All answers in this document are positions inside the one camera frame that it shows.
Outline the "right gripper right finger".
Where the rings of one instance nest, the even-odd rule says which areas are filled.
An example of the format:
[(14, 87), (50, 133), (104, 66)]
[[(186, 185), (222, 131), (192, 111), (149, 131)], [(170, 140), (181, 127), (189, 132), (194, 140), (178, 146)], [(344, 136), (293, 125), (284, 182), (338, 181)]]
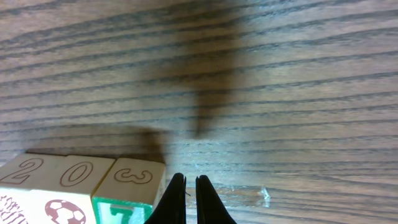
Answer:
[(236, 224), (206, 175), (196, 178), (197, 223)]

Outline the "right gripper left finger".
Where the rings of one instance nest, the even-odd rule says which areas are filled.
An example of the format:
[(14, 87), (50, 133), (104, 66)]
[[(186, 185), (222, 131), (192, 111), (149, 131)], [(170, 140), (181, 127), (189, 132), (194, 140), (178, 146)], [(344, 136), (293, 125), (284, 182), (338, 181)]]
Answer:
[(145, 224), (186, 224), (186, 177), (176, 173)]

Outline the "green number seven block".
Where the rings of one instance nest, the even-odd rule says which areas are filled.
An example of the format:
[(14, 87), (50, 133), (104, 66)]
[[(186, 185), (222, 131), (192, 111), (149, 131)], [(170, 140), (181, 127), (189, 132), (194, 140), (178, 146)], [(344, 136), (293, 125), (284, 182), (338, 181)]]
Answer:
[(145, 223), (165, 191), (165, 164), (119, 158), (92, 198), (98, 224)]

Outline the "white block owl picture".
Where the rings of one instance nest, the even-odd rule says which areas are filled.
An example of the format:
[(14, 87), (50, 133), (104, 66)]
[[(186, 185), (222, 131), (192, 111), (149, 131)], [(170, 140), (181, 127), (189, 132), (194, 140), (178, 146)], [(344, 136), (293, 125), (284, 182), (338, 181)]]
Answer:
[(1, 223), (29, 224), (30, 191), (64, 159), (63, 156), (21, 154), (1, 167)]

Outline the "white block dark round picture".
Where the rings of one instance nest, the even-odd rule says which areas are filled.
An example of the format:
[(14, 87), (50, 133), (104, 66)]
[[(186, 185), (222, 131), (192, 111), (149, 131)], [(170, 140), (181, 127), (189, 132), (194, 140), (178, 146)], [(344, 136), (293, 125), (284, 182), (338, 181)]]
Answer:
[(28, 205), (33, 223), (95, 223), (92, 196), (114, 159), (66, 156), (34, 187)]

